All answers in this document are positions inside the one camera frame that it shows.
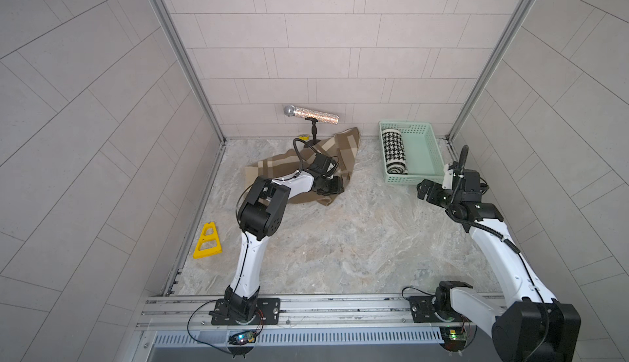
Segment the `brown beige plaid blanket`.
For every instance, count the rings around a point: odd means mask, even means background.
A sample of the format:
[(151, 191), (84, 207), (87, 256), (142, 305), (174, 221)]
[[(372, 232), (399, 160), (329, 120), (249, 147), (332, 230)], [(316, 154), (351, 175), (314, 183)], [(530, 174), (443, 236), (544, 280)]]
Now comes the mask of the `brown beige plaid blanket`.
[[(346, 129), (334, 134), (329, 139), (323, 139), (315, 146), (318, 151), (333, 157), (339, 163), (334, 175), (342, 178), (343, 187), (346, 188), (351, 180), (352, 172), (356, 163), (356, 156), (360, 147), (360, 131), (357, 127)], [(251, 185), (256, 177), (265, 176), (273, 178), (283, 178), (298, 171), (299, 159), (292, 145), (285, 153), (254, 162), (245, 167), (244, 178), (245, 187)], [(323, 206), (331, 205), (337, 195), (321, 196), (317, 193), (304, 193), (291, 198), (289, 204), (302, 204), (317, 202)]]

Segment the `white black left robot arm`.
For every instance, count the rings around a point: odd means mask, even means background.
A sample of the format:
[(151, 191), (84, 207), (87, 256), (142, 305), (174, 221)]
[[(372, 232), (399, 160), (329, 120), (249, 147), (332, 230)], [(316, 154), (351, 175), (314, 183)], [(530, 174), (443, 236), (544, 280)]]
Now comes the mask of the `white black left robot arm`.
[(319, 196), (343, 193), (342, 178), (336, 175), (337, 166), (336, 157), (317, 153), (308, 167), (302, 166), (280, 178), (259, 176), (248, 188), (236, 211), (242, 240), (234, 279), (224, 293), (229, 316), (239, 322), (254, 318), (267, 244), (278, 231), (289, 200), (305, 193)]

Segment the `black white houndstooth scarf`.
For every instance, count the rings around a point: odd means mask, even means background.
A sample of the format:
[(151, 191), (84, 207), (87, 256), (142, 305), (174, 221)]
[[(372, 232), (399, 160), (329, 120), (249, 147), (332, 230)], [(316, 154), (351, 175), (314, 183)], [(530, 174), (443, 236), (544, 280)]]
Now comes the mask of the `black white houndstooth scarf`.
[(406, 152), (401, 132), (397, 129), (382, 131), (386, 171), (391, 175), (407, 175)]

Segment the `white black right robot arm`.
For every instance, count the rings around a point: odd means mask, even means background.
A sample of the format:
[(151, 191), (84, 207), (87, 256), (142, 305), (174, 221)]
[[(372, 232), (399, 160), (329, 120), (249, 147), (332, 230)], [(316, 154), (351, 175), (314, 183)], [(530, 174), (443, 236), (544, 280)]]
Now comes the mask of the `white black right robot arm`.
[(503, 361), (570, 361), (576, 349), (581, 316), (559, 302), (535, 274), (510, 236), (496, 206), (483, 202), (488, 186), (478, 172), (456, 165), (444, 183), (424, 180), (418, 198), (445, 210), (485, 255), (505, 305), (498, 306), (468, 283), (442, 281), (433, 305), (443, 319), (458, 314), (491, 337)]

